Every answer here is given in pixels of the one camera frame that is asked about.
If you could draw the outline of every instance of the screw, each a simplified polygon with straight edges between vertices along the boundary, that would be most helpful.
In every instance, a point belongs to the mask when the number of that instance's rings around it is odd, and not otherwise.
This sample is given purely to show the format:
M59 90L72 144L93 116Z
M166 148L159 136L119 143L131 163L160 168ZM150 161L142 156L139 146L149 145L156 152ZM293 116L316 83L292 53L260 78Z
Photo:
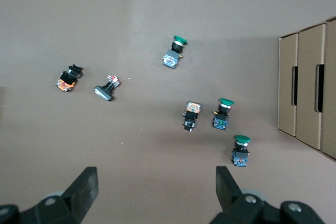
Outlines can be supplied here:
M54 204L56 202L56 200L54 198L49 198L46 200L46 202L44 202L45 206L50 206L52 204Z
M6 215L6 214L8 214L8 212L9 212L9 208L8 207L3 208L3 209L0 210L0 216Z
M301 207L298 204L295 203L291 203L288 205L289 209L292 210L293 212L297 211L297 212L302 212Z
M253 196L251 196L251 195L246 196L246 197L245 197L245 200L246 200L247 202L249 202L249 203L253 203L253 204L254 204L255 202L257 202L256 198L253 197Z

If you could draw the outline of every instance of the green round lid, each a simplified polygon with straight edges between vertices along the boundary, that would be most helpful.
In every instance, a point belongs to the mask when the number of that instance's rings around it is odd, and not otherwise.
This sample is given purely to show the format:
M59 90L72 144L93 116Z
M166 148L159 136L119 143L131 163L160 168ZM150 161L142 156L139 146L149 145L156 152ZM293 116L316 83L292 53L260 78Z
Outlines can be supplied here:
M225 98L220 98L220 102L226 106L231 106L233 104L235 104L233 101L229 100L229 99L225 99Z
M243 135L236 135L234 136L234 139L237 140L241 144L246 144L251 141L251 139L248 136L243 136Z
M180 43L182 43L184 45L187 45L187 43L188 43L186 39L184 39L184 38L182 38L180 36L175 35L174 38L176 39L176 41L178 41L178 42L180 42Z

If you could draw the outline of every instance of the bolt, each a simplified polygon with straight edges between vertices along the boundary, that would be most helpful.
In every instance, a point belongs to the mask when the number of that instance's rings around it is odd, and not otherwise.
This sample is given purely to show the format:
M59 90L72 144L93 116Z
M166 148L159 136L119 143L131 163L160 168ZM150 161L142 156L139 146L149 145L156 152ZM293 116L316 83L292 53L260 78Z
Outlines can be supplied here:
M44 202L45 206L50 206L52 204L54 204L56 202L56 200L54 198L49 198L46 200L46 202Z
M0 210L0 216L6 215L6 214L8 214L8 212L9 212L9 208L8 207L3 208L3 209Z
M251 196L251 195L247 195L246 197L245 197L245 200L247 201L247 202L249 202L249 203L255 203L255 202L257 202L257 200L256 200L256 198L255 197L253 197L253 196Z
M302 212L301 207L298 204L295 203L291 203L288 205L289 209L292 210L293 212L297 211L297 212Z

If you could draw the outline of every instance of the silver bolt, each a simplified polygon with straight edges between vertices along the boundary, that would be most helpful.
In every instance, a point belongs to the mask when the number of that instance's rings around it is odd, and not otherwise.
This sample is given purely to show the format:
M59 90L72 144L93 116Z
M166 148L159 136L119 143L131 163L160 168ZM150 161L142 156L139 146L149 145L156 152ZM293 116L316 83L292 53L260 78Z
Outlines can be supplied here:
M6 214L8 214L8 212L9 212L9 208L8 207L6 207L4 209L1 209L0 210L0 216L6 215Z
M245 197L245 200L246 200L247 202L249 202L249 203L253 203L253 204L254 204L255 202L257 202L256 198L253 197L253 196L251 196L251 195L246 196L246 197Z
M44 202L45 206L50 206L52 204L54 204L56 202L56 200L54 198L49 198L46 200L46 202Z
M291 203L288 205L289 209L292 210L293 212L302 212L301 207L298 204Z

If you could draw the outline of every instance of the floor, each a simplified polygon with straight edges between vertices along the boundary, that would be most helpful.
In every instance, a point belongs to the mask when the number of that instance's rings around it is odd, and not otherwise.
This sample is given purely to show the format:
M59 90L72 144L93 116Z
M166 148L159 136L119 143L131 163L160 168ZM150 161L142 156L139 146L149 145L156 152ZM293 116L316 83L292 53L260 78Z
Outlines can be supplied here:
M216 166L279 207L310 205L328 224L336 162L277 130L278 37L336 14L336 0L0 0L0 205L25 210L97 166L83 223L209 223ZM175 69L173 36L187 39ZM84 67L73 92L55 87ZM93 89L117 75L115 100ZM218 99L235 102L212 127ZM202 104L183 129L187 101ZM234 135L251 138L246 168Z

